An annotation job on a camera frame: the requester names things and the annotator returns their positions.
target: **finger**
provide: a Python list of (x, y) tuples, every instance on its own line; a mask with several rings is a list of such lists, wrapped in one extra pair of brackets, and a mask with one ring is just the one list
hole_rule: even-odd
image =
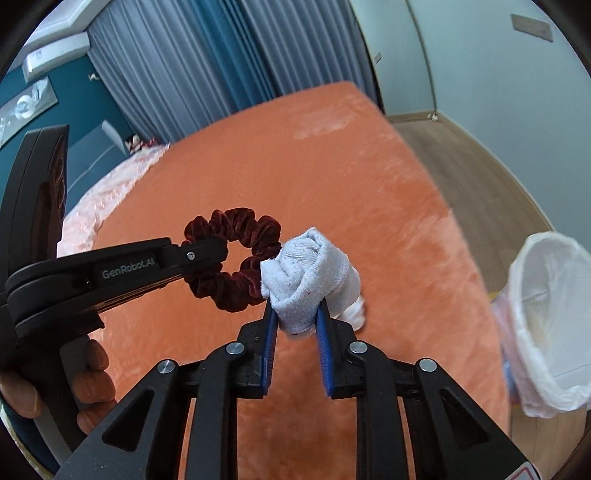
[(115, 385), (106, 372), (83, 372), (74, 377), (72, 391), (82, 403), (108, 402), (115, 398)]
[(109, 366), (109, 355), (96, 340), (90, 340), (86, 349), (86, 362), (91, 370), (104, 371)]
[(110, 402), (95, 403), (85, 410), (82, 410), (76, 416), (76, 421), (80, 430), (87, 435), (95, 428), (99, 422), (104, 419), (107, 414), (115, 408), (117, 402), (111, 400)]
[(0, 373), (0, 393), (21, 417), (35, 419), (41, 415), (43, 402), (37, 389), (17, 373)]

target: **wooden floor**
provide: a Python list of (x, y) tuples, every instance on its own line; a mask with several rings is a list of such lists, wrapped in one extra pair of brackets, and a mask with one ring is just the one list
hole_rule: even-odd
[[(486, 287), (500, 291), (525, 239), (551, 225), (511, 174), (455, 124), (412, 121), (394, 127), (453, 209)], [(532, 419), (516, 407), (511, 436), (543, 478), (552, 478), (579, 444), (585, 420), (584, 408)]]
[(396, 123), (453, 209), (490, 292), (507, 282), (525, 239), (551, 229), (512, 176), (449, 122)]

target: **orange blanket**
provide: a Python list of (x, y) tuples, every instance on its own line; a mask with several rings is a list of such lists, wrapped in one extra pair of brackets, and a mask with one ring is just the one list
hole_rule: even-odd
[[(391, 358), (437, 360), (505, 430), (499, 339), (459, 227), (401, 137), (350, 83), (245, 110), (172, 146), (106, 220), (95, 248), (169, 236), (214, 209), (246, 206), (317, 227), (361, 276), (359, 337)], [(249, 252), (230, 244), (225, 269)], [(227, 313), (182, 281), (103, 315), (96, 338), (123, 396), (160, 359), (196, 361), (262, 307)], [(324, 396), (314, 337), (280, 333), (269, 396), (239, 404), (241, 479), (355, 478), (355, 401)]]

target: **scrunchie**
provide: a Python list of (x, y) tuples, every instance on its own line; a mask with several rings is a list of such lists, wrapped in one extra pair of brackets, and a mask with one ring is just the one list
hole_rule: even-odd
[(250, 208), (234, 208), (222, 212), (214, 210), (207, 221), (198, 216), (187, 224), (183, 245), (216, 236), (229, 242), (238, 240), (250, 248), (252, 256), (240, 264), (240, 270), (222, 272), (222, 264), (185, 276), (191, 292), (198, 299), (211, 297), (217, 308), (227, 312), (241, 312), (249, 305), (258, 305), (261, 295), (261, 262), (275, 258), (281, 250), (281, 225), (267, 215), (255, 220)]

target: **laundry basket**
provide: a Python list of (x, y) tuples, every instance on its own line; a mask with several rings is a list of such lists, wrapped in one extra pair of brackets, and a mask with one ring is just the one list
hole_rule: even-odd
[(524, 413), (551, 418), (591, 398), (591, 255), (560, 233), (531, 235), (493, 302)]

